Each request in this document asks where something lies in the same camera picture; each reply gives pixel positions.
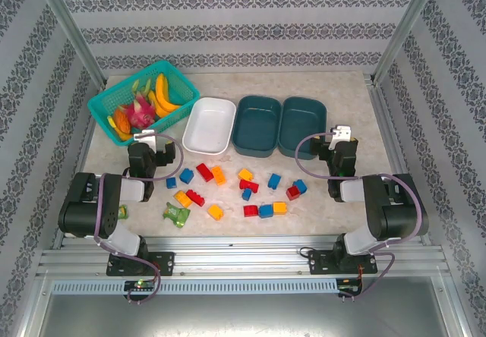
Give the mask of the green snack wrapper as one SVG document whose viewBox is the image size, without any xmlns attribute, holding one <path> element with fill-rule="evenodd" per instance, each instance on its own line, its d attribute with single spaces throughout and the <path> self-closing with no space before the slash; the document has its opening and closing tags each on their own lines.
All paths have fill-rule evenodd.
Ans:
<svg viewBox="0 0 486 337">
<path fill-rule="evenodd" d="M 177 228 L 183 228 L 190 213 L 191 211 L 187 208 L 179 208 L 167 202 L 166 209 L 163 212 L 163 218 L 170 219 Z"/>
</svg>

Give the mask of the pink dragon fruit toy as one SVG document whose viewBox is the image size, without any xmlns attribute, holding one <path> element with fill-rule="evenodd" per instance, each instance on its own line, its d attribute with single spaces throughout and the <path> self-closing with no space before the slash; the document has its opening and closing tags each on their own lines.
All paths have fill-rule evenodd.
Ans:
<svg viewBox="0 0 486 337">
<path fill-rule="evenodd" d="M 136 80 L 132 84 L 131 91 L 134 95 L 133 102 L 125 109 L 125 114 L 133 128 L 140 130 L 147 129 L 155 123 L 155 105 L 148 98 L 149 91 L 146 87 L 139 88 L 140 81 Z"/>
</svg>

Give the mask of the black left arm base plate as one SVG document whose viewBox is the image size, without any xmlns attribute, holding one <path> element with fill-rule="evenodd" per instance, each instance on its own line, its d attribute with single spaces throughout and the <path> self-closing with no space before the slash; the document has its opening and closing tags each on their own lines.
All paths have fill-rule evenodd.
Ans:
<svg viewBox="0 0 486 337">
<path fill-rule="evenodd" d="M 175 254 L 172 252 L 149 252 L 148 263 L 159 270 L 161 276 L 172 276 L 175 264 Z M 106 267 L 107 276 L 155 276 L 151 266 L 124 257 L 110 254 Z"/>
</svg>

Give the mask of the dark teal oval container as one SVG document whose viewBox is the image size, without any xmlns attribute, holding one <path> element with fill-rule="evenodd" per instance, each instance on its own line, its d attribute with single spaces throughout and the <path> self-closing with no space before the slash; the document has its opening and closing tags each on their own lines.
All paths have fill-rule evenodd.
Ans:
<svg viewBox="0 0 486 337">
<path fill-rule="evenodd" d="M 292 96 L 282 106 L 278 148 L 281 154 L 294 157 L 295 149 L 305 137 L 322 133 L 327 127 L 327 109 L 316 100 Z"/>
<path fill-rule="evenodd" d="M 243 156 L 269 157 L 276 148 L 282 106 L 268 96 L 250 95 L 239 103 L 232 130 L 232 144 Z"/>
</svg>

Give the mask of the grey metal sheet panel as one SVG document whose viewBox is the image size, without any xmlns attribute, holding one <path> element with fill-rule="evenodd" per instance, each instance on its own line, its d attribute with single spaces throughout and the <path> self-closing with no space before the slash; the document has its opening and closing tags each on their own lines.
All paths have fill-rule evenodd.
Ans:
<svg viewBox="0 0 486 337">
<path fill-rule="evenodd" d="M 45 282 L 21 337 L 471 337 L 443 278 L 390 278 L 357 301 L 312 294 L 163 294 L 139 307 L 117 294 Z"/>
</svg>

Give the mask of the yellow banana toy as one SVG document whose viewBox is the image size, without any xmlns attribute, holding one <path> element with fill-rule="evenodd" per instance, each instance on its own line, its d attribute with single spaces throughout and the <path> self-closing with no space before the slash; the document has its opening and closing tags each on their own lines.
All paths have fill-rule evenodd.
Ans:
<svg viewBox="0 0 486 337">
<path fill-rule="evenodd" d="M 167 115 L 170 115 L 171 112 L 167 112 L 160 104 L 159 102 L 157 101 L 157 98 L 156 98 L 156 94 L 151 90 L 149 93 L 148 93 L 148 99 L 150 101 L 150 103 L 153 105 L 153 107 L 155 108 L 155 113 L 156 115 L 159 117 L 159 118 L 164 118 L 166 117 Z"/>
<path fill-rule="evenodd" d="M 180 105 L 176 105 L 169 100 L 169 83 L 164 74 L 159 74 L 156 78 L 156 100 L 159 106 L 168 113 L 172 113 L 180 108 Z"/>
</svg>

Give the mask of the aluminium frame post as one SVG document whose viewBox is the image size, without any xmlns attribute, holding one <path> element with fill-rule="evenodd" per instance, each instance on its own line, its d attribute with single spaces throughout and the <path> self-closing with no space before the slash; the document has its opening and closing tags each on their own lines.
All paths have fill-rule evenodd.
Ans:
<svg viewBox="0 0 486 337">
<path fill-rule="evenodd" d="M 80 28 L 76 24 L 65 0 L 46 0 L 57 21 L 60 23 L 67 38 L 69 38 L 76 53 L 80 57 L 84 67 L 87 69 L 91 79 L 99 90 L 106 88 L 106 77 L 103 74 L 92 50 L 87 44 Z"/>
<path fill-rule="evenodd" d="M 376 87 L 381 83 L 386 76 L 393 60 L 398 54 L 406 37 L 413 28 L 418 19 L 424 5 L 428 0 L 411 0 L 407 9 L 405 10 L 402 19 L 398 23 L 395 32 L 393 33 L 387 47 L 385 48 L 374 73 L 371 75 L 371 82 Z"/>
</svg>

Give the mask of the aluminium side rail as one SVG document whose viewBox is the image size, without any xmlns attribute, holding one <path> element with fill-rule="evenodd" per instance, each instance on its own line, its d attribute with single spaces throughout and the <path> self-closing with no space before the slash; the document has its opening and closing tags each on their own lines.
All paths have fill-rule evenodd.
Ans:
<svg viewBox="0 0 486 337">
<path fill-rule="evenodd" d="M 406 204 L 409 208 L 409 210 L 398 211 L 399 216 L 396 218 L 399 226 L 398 230 L 404 231 L 404 233 L 396 243 L 407 242 L 417 237 L 422 238 L 428 232 L 428 215 L 423 210 L 423 204 L 415 188 L 415 183 L 412 181 L 406 168 L 405 158 L 402 154 L 386 101 L 380 88 L 368 85 L 368 92 L 390 163 L 390 176 L 398 178 L 406 185 L 406 188 L 401 184 L 397 184 L 394 187 L 404 193 Z"/>
<path fill-rule="evenodd" d="M 80 144 L 80 148 L 77 152 L 77 158 L 76 158 L 76 163 L 74 164 L 74 168 L 71 172 L 71 178 L 69 182 L 67 183 L 67 186 L 65 188 L 65 193 L 63 194 L 62 201 L 61 201 L 61 206 L 63 206 L 65 198 L 68 195 L 68 192 L 71 188 L 72 182 L 74 180 L 74 176 L 78 172 L 82 172 L 84 170 L 84 166 L 86 163 L 87 159 L 87 153 L 90 147 L 90 142 L 93 137 L 93 132 L 96 126 L 96 120 L 93 118 L 93 115 L 91 114 L 90 110 L 87 110 L 87 123 L 84 128 L 83 132 L 83 137 L 82 137 L 82 142 Z M 50 247 L 51 250 L 58 250 L 61 248 L 63 239 L 64 239 L 64 232 L 60 230 L 58 226 L 58 218 L 59 216 L 56 216 L 56 223 L 55 223 L 55 231 L 52 239 L 52 245 Z"/>
</svg>

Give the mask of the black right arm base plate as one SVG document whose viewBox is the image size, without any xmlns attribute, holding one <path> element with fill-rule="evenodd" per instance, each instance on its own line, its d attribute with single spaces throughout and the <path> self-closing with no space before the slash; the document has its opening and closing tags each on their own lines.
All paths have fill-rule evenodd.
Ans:
<svg viewBox="0 0 486 337">
<path fill-rule="evenodd" d="M 311 275 L 373 275 L 378 272 L 375 259 L 370 255 L 339 254 L 332 250 L 308 252 Z"/>
</svg>

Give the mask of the aluminium front rail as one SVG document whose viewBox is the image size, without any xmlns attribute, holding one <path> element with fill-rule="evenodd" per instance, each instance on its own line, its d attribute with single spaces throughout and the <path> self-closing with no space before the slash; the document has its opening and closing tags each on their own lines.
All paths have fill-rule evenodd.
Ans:
<svg viewBox="0 0 486 337">
<path fill-rule="evenodd" d="M 330 249 L 336 238 L 326 235 L 249 237 L 148 237 L 153 251 L 175 255 L 176 279 L 262 279 L 310 275 L 302 257 L 305 247 Z M 448 276 L 450 266 L 442 247 L 414 238 L 388 249 L 396 260 L 392 277 Z M 91 240 L 64 238 L 60 248 L 41 253 L 36 277 L 104 279 L 109 255 Z"/>
</svg>

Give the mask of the orange toy fruit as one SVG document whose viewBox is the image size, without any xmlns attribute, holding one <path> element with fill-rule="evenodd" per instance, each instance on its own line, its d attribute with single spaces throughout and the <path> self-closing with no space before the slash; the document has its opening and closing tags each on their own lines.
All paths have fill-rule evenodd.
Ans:
<svg viewBox="0 0 486 337">
<path fill-rule="evenodd" d="M 124 109 L 117 108 L 112 116 L 116 127 L 123 133 L 131 133 L 131 124 Z"/>
</svg>

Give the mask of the teal plastic basket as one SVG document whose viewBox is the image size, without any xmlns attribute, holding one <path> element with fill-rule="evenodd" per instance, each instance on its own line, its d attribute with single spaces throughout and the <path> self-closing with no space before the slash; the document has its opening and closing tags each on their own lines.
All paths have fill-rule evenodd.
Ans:
<svg viewBox="0 0 486 337">
<path fill-rule="evenodd" d="M 193 105 L 200 98 L 199 91 L 177 68 L 167 61 L 158 61 L 136 74 L 122 80 L 113 87 L 101 92 L 88 101 L 88 109 L 105 134 L 117 146 L 127 146 L 134 142 L 132 138 L 123 140 L 109 124 L 108 117 L 113 115 L 118 105 L 127 105 L 133 101 L 132 87 L 135 83 L 145 84 L 151 81 L 151 88 L 156 88 L 156 78 L 164 74 L 168 80 L 168 95 L 171 104 L 178 108 L 166 117 L 155 121 L 150 126 L 157 132 L 163 132 L 189 116 Z"/>
</svg>

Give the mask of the left circuit board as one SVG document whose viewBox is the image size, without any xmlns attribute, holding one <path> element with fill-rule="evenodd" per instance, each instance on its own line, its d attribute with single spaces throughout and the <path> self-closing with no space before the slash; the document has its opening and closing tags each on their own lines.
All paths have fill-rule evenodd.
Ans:
<svg viewBox="0 0 486 337">
<path fill-rule="evenodd" d="M 124 292 L 152 292 L 155 286 L 155 282 L 150 280 L 126 281 Z"/>
</svg>

